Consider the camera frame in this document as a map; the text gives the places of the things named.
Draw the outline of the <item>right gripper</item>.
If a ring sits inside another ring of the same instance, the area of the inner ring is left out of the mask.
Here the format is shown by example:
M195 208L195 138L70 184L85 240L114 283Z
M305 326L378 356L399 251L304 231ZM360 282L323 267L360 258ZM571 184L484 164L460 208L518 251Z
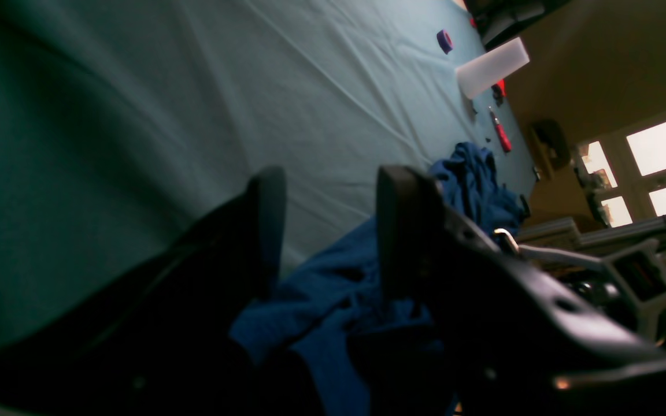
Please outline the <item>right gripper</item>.
M666 347L666 254L659 241L594 257L566 248L520 244L506 229L495 236L505 251L546 272L601 313Z

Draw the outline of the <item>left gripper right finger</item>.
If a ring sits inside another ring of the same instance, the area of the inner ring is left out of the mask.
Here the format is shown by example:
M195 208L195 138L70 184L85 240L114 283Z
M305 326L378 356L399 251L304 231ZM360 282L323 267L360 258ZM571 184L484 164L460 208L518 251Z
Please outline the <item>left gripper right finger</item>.
M383 295L428 308L468 415L666 415L666 350L500 250L437 182L381 166Z

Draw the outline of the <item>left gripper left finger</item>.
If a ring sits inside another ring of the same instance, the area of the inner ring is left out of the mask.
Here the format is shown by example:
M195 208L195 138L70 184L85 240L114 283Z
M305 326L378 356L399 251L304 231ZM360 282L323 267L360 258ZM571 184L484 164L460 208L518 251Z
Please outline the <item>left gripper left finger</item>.
M244 191L35 333L0 347L0 405L43 415L148 415L217 407L228 332L279 281L287 181Z

